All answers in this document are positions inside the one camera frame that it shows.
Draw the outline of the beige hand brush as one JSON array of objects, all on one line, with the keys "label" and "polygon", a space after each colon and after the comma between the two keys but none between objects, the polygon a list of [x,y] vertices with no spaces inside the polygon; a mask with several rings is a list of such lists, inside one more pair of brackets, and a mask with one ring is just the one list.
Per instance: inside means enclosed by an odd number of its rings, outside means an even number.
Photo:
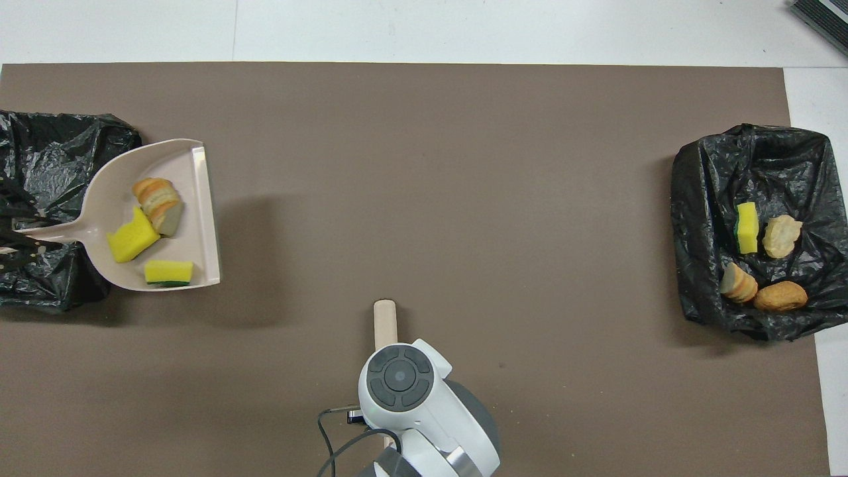
[{"label": "beige hand brush", "polygon": [[397,307],[391,299],[379,299],[373,304],[375,350],[399,341]]}]

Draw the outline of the notched yellow sponge piece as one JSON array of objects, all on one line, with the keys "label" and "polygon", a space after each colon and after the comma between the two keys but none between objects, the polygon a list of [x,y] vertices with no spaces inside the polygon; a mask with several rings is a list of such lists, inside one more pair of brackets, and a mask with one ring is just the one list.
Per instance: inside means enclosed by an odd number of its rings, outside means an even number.
[{"label": "notched yellow sponge piece", "polygon": [[134,260],[142,251],[151,247],[160,239],[160,233],[154,229],[142,209],[134,207],[131,220],[121,225],[114,233],[107,233],[106,238],[115,262],[125,263]]}]

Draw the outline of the striped croissant bread piece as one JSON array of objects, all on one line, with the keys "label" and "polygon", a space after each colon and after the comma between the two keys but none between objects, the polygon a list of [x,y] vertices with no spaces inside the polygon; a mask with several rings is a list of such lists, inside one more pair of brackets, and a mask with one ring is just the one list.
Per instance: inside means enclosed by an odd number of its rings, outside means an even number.
[{"label": "striped croissant bread piece", "polygon": [[184,203],[172,181],[144,178],[133,185],[131,193],[155,232],[165,237],[172,237],[178,232]]}]

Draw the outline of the small yellow sponge piece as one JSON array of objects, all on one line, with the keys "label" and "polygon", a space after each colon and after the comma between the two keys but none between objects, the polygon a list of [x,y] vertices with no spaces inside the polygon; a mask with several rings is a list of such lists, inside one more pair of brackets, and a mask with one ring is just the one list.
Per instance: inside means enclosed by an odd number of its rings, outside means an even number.
[{"label": "small yellow sponge piece", "polygon": [[149,260],[144,264],[146,284],[173,288],[191,284],[194,263],[177,260]]}]

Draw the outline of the beige plastic dustpan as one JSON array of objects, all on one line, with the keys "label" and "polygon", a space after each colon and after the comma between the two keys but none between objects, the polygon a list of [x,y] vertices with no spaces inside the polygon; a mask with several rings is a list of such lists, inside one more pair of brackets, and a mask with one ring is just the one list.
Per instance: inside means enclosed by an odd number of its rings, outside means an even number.
[{"label": "beige plastic dustpan", "polygon": [[[131,209],[137,205],[131,186],[148,176],[172,181],[184,203],[182,219],[173,238],[161,238],[136,259],[119,264],[110,253],[107,235],[131,220]],[[214,201],[199,140],[164,140],[118,155],[91,178],[75,221],[21,233],[48,242],[81,242],[103,278],[126,290],[163,291],[146,284],[143,268],[149,260],[193,262],[188,289],[221,281]]]}]

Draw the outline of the pale cut bread chunk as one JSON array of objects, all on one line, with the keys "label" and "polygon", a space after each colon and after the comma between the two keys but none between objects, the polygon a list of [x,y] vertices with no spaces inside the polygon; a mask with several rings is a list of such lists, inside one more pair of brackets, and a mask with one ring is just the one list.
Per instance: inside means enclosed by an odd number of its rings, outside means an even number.
[{"label": "pale cut bread chunk", "polygon": [[754,277],[736,263],[730,262],[723,270],[723,278],[719,284],[719,293],[734,303],[751,301],[759,291],[759,284]]}]

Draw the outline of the green and yellow sponge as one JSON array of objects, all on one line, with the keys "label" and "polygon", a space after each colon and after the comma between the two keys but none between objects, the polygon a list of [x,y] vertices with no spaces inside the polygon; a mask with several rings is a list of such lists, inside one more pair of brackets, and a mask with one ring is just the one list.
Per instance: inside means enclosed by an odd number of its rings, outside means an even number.
[{"label": "green and yellow sponge", "polygon": [[759,215],[753,201],[739,203],[736,208],[735,235],[739,254],[753,254],[759,250]]}]

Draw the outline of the brown bread roll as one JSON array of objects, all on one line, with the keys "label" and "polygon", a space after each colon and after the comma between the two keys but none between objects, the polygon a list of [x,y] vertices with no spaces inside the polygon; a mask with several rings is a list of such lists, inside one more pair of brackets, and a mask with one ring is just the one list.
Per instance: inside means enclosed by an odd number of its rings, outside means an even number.
[{"label": "brown bread roll", "polygon": [[792,311],[808,302],[808,293],[797,283],[782,281],[758,290],[753,305],[761,311]]}]

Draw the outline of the pale crusty bread chunk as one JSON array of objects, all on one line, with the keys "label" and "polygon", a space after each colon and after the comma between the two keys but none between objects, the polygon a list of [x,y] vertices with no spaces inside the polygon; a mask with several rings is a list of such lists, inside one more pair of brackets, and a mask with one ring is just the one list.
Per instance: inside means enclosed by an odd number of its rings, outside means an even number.
[{"label": "pale crusty bread chunk", "polygon": [[795,220],[791,215],[769,219],[761,241],[767,256],[774,259],[787,257],[796,247],[802,227],[803,222]]}]

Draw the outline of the black bag lined bin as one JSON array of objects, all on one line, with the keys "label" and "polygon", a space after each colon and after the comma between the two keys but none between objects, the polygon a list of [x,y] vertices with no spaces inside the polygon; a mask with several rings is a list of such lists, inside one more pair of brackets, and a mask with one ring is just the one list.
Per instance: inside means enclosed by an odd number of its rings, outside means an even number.
[{"label": "black bag lined bin", "polygon": [[[0,217],[0,235],[75,220],[97,171],[141,144],[136,128],[110,114],[0,111],[0,178],[18,182],[48,217],[43,225]],[[78,242],[0,266],[0,309],[60,313],[102,301],[110,289]]]},{"label": "black bag lined bin", "polygon": [[[759,250],[739,254],[737,205],[753,201]],[[791,215],[800,238],[784,258],[767,256],[767,221]],[[670,173],[670,220],[682,313],[760,341],[793,341],[848,323],[848,215],[830,139],[792,127],[744,124],[680,149]],[[719,293],[730,262],[761,289],[791,281],[808,293],[792,311],[761,311]]]}]

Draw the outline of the brown table mat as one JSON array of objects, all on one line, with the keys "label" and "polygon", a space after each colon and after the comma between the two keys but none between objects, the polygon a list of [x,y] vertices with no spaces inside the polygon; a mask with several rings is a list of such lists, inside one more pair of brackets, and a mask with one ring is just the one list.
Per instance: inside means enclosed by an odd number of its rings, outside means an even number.
[{"label": "brown table mat", "polygon": [[500,477],[829,474],[816,344],[685,321],[670,167],[781,69],[6,64],[0,109],[204,142],[222,280],[0,311],[0,477],[315,476],[372,304],[490,407]]}]

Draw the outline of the dark ribbed box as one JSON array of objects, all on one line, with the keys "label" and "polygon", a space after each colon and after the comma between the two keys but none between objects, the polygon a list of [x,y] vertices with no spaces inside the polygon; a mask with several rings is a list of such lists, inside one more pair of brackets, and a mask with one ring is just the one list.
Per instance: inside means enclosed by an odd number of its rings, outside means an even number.
[{"label": "dark ribbed box", "polygon": [[788,0],[788,10],[848,57],[848,0]]}]

